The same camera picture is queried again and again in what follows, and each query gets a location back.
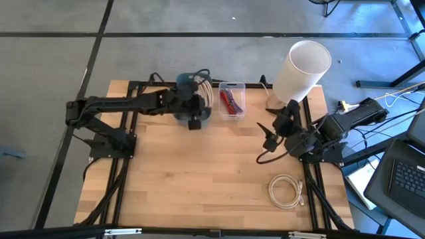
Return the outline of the teal plastic bin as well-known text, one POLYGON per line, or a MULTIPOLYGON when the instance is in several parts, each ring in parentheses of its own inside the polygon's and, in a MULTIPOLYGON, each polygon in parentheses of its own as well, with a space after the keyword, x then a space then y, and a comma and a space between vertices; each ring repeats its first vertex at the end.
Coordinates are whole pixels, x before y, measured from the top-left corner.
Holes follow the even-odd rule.
MULTIPOLYGON (((182 74, 178 75, 178 77, 176 78, 176 85, 182 86, 182 85, 184 85, 188 82, 191 82, 192 79, 193 79, 193 75, 194 75, 194 73, 182 73, 182 74)), ((207 82, 210 83, 210 84, 212 83, 212 78, 207 73, 198 73, 197 76, 206 79, 207 82)), ((206 124, 206 122, 209 120, 209 118, 211 116, 211 113, 212 113, 211 108, 207 108, 207 109, 202 111, 201 117, 200 117, 202 125, 206 124)), ((188 121, 191 118, 190 115, 188 115, 186 113, 176 113, 173 116, 181 125, 187 125, 188 121)))

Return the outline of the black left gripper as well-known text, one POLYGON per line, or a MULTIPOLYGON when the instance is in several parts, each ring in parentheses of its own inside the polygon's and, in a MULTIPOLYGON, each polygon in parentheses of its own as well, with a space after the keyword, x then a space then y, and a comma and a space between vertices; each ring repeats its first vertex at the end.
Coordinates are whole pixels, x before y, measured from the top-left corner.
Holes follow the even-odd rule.
POLYGON ((202 128, 200 117, 202 111, 207 108, 205 98, 198 93, 199 88, 199 83, 192 80, 182 86, 176 85, 170 89, 173 93, 173 99, 171 101, 172 105, 169 113, 173 115, 176 113, 186 113, 190 115, 191 118, 187 125, 182 125, 189 130, 199 130, 202 128))

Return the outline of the black floor fan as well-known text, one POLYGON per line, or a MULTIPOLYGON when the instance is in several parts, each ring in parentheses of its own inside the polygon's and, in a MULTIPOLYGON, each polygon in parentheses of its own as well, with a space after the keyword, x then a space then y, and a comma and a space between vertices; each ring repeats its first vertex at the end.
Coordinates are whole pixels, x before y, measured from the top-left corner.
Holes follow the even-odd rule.
POLYGON ((310 3, 316 4, 316 5, 323 5, 324 6, 324 17, 330 16, 332 12, 336 9, 336 7, 340 4, 341 0, 308 0, 310 3))

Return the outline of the clear plastic bin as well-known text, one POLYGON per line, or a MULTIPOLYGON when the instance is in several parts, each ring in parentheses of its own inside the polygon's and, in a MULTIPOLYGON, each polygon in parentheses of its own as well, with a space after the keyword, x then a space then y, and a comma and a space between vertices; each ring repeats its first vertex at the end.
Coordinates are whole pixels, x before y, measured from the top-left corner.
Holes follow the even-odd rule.
POLYGON ((246 85, 243 82, 218 84, 218 110, 223 120, 239 121, 246 115, 246 85))

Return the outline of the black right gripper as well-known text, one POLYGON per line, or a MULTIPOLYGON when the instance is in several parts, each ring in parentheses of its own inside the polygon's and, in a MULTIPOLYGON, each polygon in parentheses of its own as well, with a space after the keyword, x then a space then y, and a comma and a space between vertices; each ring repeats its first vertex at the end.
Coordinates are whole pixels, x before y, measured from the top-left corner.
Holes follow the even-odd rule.
POLYGON ((299 129, 298 113, 300 110, 299 103, 295 100, 290 100, 288 104, 282 108, 266 108, 268 113, 274 114, 276 119, 272 123, 274 133, 267 127, 257 122, 257 125, 265 133, 265 142, 263 148, 275 152, 279 143, 277 142, 278 136, 285 138, 293 135, 299 129))

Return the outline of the white shade wooden base lamp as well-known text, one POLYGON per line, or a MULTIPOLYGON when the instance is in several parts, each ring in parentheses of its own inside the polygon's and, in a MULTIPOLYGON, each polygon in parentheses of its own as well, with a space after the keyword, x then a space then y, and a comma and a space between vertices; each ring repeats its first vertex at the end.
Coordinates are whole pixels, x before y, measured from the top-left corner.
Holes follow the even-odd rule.
POLYGON ((265 107, 281 109, 291 100, 301 102, 330 69, 332 57, 322 44, 301 40, 291 46, 280 67, 265 107))

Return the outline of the dark grey laptop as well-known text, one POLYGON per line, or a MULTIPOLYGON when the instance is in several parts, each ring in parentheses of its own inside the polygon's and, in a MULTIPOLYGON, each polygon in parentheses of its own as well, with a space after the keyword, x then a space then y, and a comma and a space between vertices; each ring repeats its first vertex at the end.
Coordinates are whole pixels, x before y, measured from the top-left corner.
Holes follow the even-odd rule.
POLYGON ((364 195, 425 239, 425 141, 393 139, 364 195))

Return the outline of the black desk leg frame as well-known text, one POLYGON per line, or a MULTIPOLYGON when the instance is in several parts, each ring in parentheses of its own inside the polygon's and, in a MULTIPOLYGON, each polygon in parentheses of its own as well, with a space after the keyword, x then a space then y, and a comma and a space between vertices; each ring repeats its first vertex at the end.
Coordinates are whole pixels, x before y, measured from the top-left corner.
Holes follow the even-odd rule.
POLYGON ((414 13, 418 17, 420 24, 423 29, 413 33, 410 30, 407 20, 404 18, 402 11, 400 10, 397 0, 389 0, 399 18, 400 24, 402 25, 405 33, 407 34, 406 38, 409 43, 412 45, 417 57, 419 58, 419 63, 414 65, 411 69, 407 70, 404 74, 399 76, 397 79, 391 82, 385 81, 373 81, 373 80, 358 80, 355 82, 355 86, 358 88, 375 88, 375 89, 402 89, 408 87, 415 87, 416 83, 411 83, 413 79, 425 72, 425 53, 421 50, 419 44, 417 43, 417 38, 420 35, 425 36, 425 0, 408 0, 414 9, 414 13))

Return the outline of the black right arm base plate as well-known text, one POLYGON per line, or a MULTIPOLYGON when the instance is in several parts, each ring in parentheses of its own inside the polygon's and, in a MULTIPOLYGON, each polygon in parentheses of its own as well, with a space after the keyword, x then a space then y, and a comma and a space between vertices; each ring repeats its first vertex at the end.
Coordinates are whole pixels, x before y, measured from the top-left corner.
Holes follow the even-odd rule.
POLYGON ((343 162, 342 150, 345 143, 337 143, 330 147, 314 147, 311 151, 301 155, 300 159, 306 163, 336 163, 343 162))

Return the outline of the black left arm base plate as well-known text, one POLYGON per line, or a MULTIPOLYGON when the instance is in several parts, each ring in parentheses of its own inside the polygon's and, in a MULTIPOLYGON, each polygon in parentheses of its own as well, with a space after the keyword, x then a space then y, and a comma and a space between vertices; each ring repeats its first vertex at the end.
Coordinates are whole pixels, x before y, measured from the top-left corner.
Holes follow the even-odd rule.
POLYGON ((111 139, 96 133, 89 141, 90 157, 93 158, 117 158, 130 159, 134 156, 137 135, 126 135, 126 143, 120 145, 113 143, 111 139))

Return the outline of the white book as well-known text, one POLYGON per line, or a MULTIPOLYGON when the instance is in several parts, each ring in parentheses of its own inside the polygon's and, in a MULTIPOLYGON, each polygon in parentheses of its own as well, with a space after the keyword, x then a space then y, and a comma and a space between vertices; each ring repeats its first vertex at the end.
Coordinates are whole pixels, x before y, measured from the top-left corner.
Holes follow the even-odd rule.
POLYGON ((345 179, 348 181, 351 188, 354 190, 354 192, 369 210, 375 209, 376 205, 364 196, 364 191, 378 165, 379 160, 374 159, 366 163, 364 167, 359 168, 356 171, 345 176, 345 179))

